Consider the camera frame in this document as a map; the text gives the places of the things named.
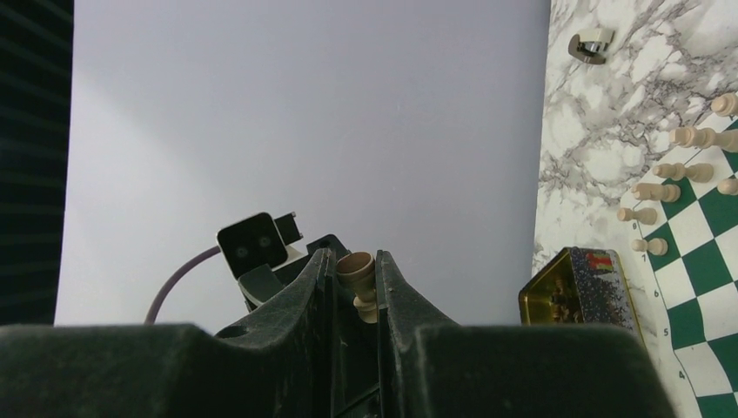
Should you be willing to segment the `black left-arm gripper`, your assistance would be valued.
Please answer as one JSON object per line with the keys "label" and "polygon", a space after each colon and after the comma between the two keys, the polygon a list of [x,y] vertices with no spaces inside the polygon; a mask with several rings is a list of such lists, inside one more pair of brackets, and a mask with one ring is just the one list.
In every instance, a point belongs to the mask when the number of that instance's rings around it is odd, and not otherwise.
{"label": "black left-arm gripper", "polygon": [[330,249],[337,259],[351,251],[333,234],[314,240],[302,253],[293,246],[287,247],[288,260],[277,267],[268,264],[258,266],[238,277],[237,283],[245,298],[247,311],[253,312],[269,299],[288,287],[307,266],[313,254],[321,249]]}

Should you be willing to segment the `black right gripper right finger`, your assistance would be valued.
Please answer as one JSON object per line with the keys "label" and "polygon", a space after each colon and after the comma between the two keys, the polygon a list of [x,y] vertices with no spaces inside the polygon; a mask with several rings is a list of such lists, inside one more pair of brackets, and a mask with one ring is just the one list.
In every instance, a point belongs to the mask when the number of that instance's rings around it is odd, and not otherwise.
{"label": "black right gripper right finger", "polygon": [[672,417],[645,348],[607,325],[461,326],[376,253],[384,417]]}

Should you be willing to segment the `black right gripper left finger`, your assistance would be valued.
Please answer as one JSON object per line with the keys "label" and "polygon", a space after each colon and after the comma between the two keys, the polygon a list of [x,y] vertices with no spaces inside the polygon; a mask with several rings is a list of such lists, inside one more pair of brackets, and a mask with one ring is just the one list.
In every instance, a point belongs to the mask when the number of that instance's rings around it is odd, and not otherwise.
{"label": "black right gripper left finger", "polygon": [[192,324],[1,330],[4,417],[330,417],[336,259],[221,333]]}

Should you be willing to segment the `white rook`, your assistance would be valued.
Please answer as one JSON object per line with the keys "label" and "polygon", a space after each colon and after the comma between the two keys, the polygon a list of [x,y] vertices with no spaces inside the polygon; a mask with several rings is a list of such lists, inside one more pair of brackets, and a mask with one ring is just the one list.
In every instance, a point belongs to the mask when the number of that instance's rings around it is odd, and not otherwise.
{"label": "white rook", "polygon": [[656,256],[663,256],[668,252],[668,243],[663,238],[633,239],[630,242],[630,248],[639,253],[651,253]]}

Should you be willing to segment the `white chess piece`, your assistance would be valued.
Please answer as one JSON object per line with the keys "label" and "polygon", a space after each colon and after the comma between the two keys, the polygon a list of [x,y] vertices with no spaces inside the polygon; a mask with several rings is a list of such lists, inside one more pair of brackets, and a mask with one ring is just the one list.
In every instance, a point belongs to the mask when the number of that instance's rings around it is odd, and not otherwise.
{"label": "white chess piece", "polygon": [[710,104],[711,111],[723,118],[732,118],[738,116],[738,96],[735,92],[722,94],[712,100]]}
{"label": "white chess piece", "polygon": [[652,173],[663,179],[674,181],[690,179],[695,183],[707,183],[714,176],[714,167],[707,163],[694,165],[684,165],[682,163],[659,164],[652,169]]}

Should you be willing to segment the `gold tin with dark pieces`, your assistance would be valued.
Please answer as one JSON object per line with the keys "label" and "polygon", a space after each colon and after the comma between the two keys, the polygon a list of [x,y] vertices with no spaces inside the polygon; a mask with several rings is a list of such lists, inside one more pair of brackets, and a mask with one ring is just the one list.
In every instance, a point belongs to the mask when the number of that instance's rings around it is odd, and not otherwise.
{"label": "gold tin with dark pieces", "polygon": [[606,324],[644,341],[614,250],[563,248],[521,288],[518,303],[524,325]]}

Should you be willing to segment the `green white chess mat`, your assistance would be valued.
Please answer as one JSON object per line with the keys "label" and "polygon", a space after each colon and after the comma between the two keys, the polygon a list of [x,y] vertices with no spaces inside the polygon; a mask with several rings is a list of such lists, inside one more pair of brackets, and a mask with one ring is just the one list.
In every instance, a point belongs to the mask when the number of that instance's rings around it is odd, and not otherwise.
{"label": "green white chess mat", "polygon": [[[712,111],[698,129],[737,130],[737,117]],[[673,203],[637,200],[630,190],[621,207],[654,208],[653,225],[626,221],[621,259],[627,275],[644,293],[647,350],[680,417],[734,417],[737,414],[737,196],[720,194],[717,184],[737,179],[737,152],[717,146],[671,150],[635,184],[674,184]],[[659,178],[659,164],[711,164],[707,183]],[[663,256],[630,248],[633,239],[663,238]]]}

